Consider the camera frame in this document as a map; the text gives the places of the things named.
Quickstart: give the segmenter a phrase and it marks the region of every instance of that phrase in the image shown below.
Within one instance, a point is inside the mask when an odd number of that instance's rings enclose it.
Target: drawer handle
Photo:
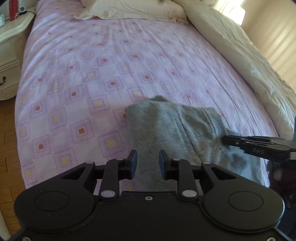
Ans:
[[[2,83],[0,83],[0,86],[4,85],[5,80],[6,80],[6,77],[4,76],[4,77],[2,78]]]

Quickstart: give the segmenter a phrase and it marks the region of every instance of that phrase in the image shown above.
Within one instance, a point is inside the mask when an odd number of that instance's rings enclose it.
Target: white pillow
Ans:
[[[187,15],[182,6],[165,0],[81,0],[86,8],[76,14],[76,20],[93,17],[101,19],[141,18],[167,22],[187,22]]]

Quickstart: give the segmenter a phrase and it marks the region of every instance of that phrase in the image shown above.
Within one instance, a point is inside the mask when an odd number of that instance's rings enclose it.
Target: black robotic gripper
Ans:
[[[164,150],[159,165],[165,180],[178,182],[177,192],[120,195],[119,181],[134,178],[135,150],[103,166],[83,163],[27,189],[15,201],[22,229],[11,241],[287,240],[276,228],[284,203],[273,190],[210,162],[169,159]]]

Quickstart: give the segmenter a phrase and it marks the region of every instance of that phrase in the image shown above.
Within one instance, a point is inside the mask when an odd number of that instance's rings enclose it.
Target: patterned bedsheet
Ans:
[[[251,88],[194,26],[73,20],[82,9],[79,0],[37,4],[15,111],[27,188],[85,161],[126,157],[124,109],[156,95],[214,107],[242,135],[277,136]],[[121,189],[133,190],[132,181]]]

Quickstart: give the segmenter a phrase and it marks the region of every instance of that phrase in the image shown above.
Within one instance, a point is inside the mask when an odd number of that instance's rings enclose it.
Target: gray cloth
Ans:
[[[161,177],[158,154],[182,158],[192,165],[213,162],[245,178],[263,183],[260,158],[236,147],[224,146],[226,129],[213,108],[194,108],[169,102],[162,96],[126,108],[131,147],[138,151],[134,185],[139,191],[176,190],[176,181]]]

